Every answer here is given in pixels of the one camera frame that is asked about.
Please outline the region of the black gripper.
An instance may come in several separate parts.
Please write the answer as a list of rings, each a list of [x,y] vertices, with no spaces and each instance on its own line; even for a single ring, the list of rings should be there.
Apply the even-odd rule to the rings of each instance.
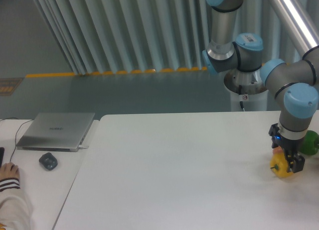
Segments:
[[[269,136],[272,141],[272,148],[280,146],[285,161],[288,164],[287,172],[297,173],[303,170],[305,158],[298,154],[298,151],[305,138],[306,131],[294,132],[287,130],[280,123],[271,125]]]

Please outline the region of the cream sleeved forearm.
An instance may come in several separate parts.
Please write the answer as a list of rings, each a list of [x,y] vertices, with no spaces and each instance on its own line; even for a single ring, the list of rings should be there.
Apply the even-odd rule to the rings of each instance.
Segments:
[[[30,230],[31,212],[17,178],[0,181],[0,229]]]

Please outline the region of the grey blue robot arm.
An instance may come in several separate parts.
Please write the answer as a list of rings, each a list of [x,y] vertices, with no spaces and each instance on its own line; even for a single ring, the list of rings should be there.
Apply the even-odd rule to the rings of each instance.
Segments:
[[[244,0],[206,0],[213,9],[211,41],[203,51],[209,72],[234,73],[229,90],[248,93],[247,79],[259,73],[260,81],[281,108],[279,121],[269,129],[272,146],[281,147],[287,172],[303,170],[299,155],[312,117],[319,104],[319,33],[298,0],[268,0],[284,24],[301,60],[287,64],[281,59],[261,62],[263,42],[253,33],[232,39],[237,10]]]

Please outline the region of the person's hand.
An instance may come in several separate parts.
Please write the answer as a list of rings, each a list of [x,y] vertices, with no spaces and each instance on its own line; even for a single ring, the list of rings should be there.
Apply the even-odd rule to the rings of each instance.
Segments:
[[[20,173],[19,173],[19,166],[10,163],[5,163],[3,166],[0,167],[0,180],[5,179],[20,179]]]

